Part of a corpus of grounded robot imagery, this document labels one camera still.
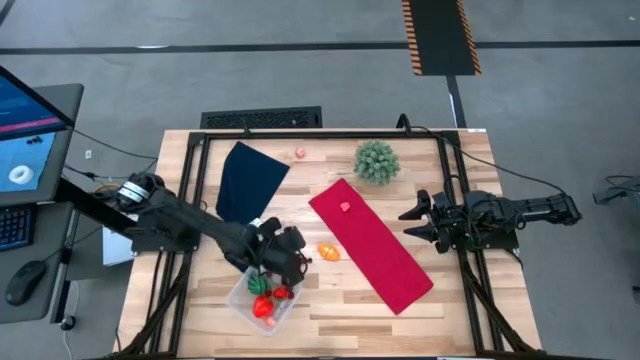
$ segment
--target green plant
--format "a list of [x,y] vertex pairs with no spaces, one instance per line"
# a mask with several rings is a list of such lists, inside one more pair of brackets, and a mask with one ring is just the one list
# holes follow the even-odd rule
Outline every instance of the green plant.
[[400,170],[398,157],[389,144],[367,141],[356,150],[353,171],[359,179],[373,185],[386,185]]

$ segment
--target wooden table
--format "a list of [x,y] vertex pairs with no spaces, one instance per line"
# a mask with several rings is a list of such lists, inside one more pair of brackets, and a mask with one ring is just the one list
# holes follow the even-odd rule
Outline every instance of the wooden table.
[[[166,131],[160,150],[156,173],[165,180],[167,188],[175,192],[180,182],[188,135],[189,131]],[[486,132],[460,130],[460,138],[463,150],[483,160],[493,161]],[[387,141],[399,157],[401,172],[385,187],[364,185],[355,179],[352,161],[356,147],[362,143],[360,140],[243,142],[291,166],[263,218],[277,216],[285,225],[296,225],[307,241],[303,252],[311,255],[314,262],[309,268],[299,302],[278,333],[271,338],[262,337],[227,307],[227,295],[241,275],[223,259],[213,240],[203,238],[191,268],[179,356],[474,354],[455,251],[438,254],[428,242],[402,233],[403,229],[421,222],[397,220],[398,215],[415,205],[417,190],[426,189],[431,194],[442,191],[443,176],[435,141]],[[223,162],[235,143],[236,140],[215,140],[211,144],[203,191],[203,199],[211,213],[215,213]],[[306,149],[304,159],[296,159],[294,150],[297,146]],[[455,165],[451,149],[448,153],[450,163]],[[187,199],[192,198],[198,159],[196,150]],[[469,158],[465,158],[465,164],[471,189],[501,193],[495,169]],[[347,252],[308,205],[309,199],[339,178],[345,178],[355,186],[435,283],[429,293],[398,316],[394,316],[381,301]],[[337,263],[323,261],[315,249],[318,243],[336,245],[342,260]],[[522,338],[539,348],[520,265],[501,250],[488,250],[485,254],[497,306]],[[119,327],[123,345],[131,341],[145,322],[155,261],[156,254],[144,254],[135,259]],[[167,319],[173,318],[172,313],[170,309]],[[481,306],[479,313],[485,347],[490,348],[486,314]],[[170,321],[165,321],[161,349],[167,348],[170,326]]]

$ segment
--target mouse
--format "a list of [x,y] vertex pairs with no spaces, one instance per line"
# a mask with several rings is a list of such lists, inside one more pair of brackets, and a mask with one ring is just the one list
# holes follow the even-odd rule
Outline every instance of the mouse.
[[9,305],[20,306],[29,300],[42,280],[47,265],[43,261],[29,261],[13,275],[7,285],[4,298]]

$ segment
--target plastic bin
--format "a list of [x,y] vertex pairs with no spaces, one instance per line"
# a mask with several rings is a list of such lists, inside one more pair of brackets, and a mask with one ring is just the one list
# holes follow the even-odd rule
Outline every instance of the plastic bin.
[[[276,321],[276,324],[272,327],[269,327],[265,323],[265,318],[256,318],[253,316],[253,302],[256,299],[256,295],[252,294],[248,288],[249,277],[253,274],[257,274],[258,269],[256,268],[248,268],[247,271],[244,272],[240,281],[233,287],[231,290],[231,294],[227,300],[227,305],[229,308],[240,317],[245,319],[248,323],[250,323],[253,327],[255,327],[262,335],[264,336],[272,336],[276,333],[280,325],[284,322],[285,318],[293,308],[293,305],[300,298],[300,294],[302,293],[302,288],[304,284],[304,280],[294,286],[293,288],[293,299],[284,299],[279,300],[271,297],[271,301],[273,301],[273,314],[271,317]],[[280,275],[273,274],[271,278],[269,278],[269,288],[273,291],[278,285],[280,285]]]

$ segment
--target red towel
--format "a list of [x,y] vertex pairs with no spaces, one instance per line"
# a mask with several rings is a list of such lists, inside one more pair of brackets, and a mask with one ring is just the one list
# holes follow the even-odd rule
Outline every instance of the red towel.
[[[344,202],[350,205],[346,212]],[[431,290],[427,274],[344,179],[309,204],[394,314]]]

